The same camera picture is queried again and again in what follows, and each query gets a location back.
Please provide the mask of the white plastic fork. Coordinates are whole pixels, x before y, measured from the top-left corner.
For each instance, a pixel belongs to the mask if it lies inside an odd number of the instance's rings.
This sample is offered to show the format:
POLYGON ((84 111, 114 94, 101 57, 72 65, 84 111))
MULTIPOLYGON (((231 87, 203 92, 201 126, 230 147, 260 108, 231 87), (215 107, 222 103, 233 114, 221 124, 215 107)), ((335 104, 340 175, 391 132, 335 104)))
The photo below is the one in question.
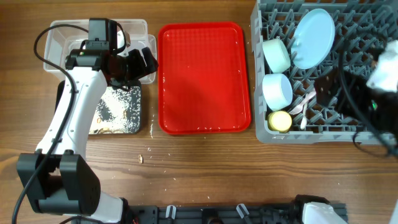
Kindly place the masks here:
POLYGON ((291 110, 289 111, 289 114, 290 114, 290 115, 299 114, 299 113, 303 110, 304 105, 305 105, 306 103, 308 103, 313 97, 315 97, 316 94, 317 94, 317 93, 316 93, 315 90, 311 91, 310 93, 307 93, 307 94, 304 96, 304 99, 303 99, 297 106, 295 106, 293 109, 291 109, 291 110))

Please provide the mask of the white plastic spoon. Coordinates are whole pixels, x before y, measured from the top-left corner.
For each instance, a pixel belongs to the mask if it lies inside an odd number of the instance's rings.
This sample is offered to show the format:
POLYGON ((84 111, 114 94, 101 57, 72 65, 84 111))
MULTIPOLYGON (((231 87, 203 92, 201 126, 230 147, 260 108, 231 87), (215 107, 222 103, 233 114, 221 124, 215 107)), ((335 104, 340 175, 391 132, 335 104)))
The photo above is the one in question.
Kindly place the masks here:
POLYGON ((307 108, 308 108, 308 103, 305 103, 304 106, 303 106, 302 120, 301 120, 301 123, 300 123, 300 129, 301 130, 304 130, 306 128, 306 125, 307 125, 307 117, 306 117, 307 108))

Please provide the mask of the light blue plate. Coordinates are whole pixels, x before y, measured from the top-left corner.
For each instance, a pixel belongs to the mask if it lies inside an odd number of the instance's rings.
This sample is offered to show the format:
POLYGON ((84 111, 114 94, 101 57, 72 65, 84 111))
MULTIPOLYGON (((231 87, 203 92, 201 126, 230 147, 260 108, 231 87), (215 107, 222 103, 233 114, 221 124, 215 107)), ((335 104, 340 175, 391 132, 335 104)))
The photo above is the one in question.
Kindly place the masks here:
POLYGON ((315 67, 330 53, 335 39, 334 21, 324 9, 311 10, 299 22, 293 38, 294 65, 302 70, 315 67))

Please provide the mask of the light blue bowl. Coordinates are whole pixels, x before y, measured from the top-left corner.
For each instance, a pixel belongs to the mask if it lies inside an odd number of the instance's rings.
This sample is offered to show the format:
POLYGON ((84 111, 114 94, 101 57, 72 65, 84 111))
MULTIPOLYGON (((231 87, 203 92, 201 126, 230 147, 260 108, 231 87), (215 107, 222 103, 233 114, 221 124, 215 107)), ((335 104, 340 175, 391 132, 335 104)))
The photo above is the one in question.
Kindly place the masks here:
POLYGON ((262 81, 262 92, 272 111, 279 111, 292 103, 292 85, 283 73, 265 75, 262 81))

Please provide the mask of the yellow plastic cup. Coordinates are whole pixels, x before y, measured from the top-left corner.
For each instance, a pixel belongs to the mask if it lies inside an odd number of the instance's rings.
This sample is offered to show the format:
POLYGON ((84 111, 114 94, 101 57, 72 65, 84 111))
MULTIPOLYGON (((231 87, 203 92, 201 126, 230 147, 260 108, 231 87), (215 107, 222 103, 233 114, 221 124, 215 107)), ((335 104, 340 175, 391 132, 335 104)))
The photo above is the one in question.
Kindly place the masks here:
POLYGON ((292 125, 292 117, 286 111, 275 111, 268 115, 268 127, 271 131, 286 133, 292 125))

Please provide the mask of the green bowl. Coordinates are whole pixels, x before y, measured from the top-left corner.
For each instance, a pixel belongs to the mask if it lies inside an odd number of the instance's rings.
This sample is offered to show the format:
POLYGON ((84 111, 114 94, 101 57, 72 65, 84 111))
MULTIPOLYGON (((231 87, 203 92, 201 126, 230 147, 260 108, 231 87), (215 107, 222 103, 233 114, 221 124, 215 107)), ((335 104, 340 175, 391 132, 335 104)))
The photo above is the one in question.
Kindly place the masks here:
POLYGON ((283 41, 280 39, 264 41, 262 49, 265 60, 273 73, 283 73, 290 68, 290 57, 283 41))

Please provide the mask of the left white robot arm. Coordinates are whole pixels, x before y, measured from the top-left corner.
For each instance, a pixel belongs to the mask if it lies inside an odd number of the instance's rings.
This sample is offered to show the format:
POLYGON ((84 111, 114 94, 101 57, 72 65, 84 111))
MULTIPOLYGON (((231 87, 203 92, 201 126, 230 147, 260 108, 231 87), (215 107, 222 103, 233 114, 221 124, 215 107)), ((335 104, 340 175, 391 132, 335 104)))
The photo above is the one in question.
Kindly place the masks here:
POLYGON ((128 91, 159 64, 149 48, 123 55, 126 47, 117 38, 124 30, 114 20, 91 18, 86 32, 88 38, 60 68, 65 82, 48 131, 33 153, 17 160, 20 198, 27 198, 36 213, 66 215, 68 221, 136 223, 126 199, 101 190, 86 163, 86 144, 107 87, 128 91))

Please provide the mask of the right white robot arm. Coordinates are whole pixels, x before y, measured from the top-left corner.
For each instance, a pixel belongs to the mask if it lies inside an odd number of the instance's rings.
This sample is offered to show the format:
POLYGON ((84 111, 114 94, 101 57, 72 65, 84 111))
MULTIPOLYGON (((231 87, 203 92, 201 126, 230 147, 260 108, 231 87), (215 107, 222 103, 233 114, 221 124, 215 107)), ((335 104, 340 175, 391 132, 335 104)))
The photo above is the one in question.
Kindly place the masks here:
POLYGON ((386 148, 385 154, 373 154, 375 157, 397 157, 397 144, 388 143, 382 134, 391 133, 397 138, 397 93, 384 91, 367 86, 366 80, 350 72, 333 69, 327 75, 319 77, 314 82, 317 103, 328 106, 336 98, 334 110, 359 121, 363 127, 358 128, 353 137, 354 146, 361 148, 356 138, 363 128, 376 137, 386 148))

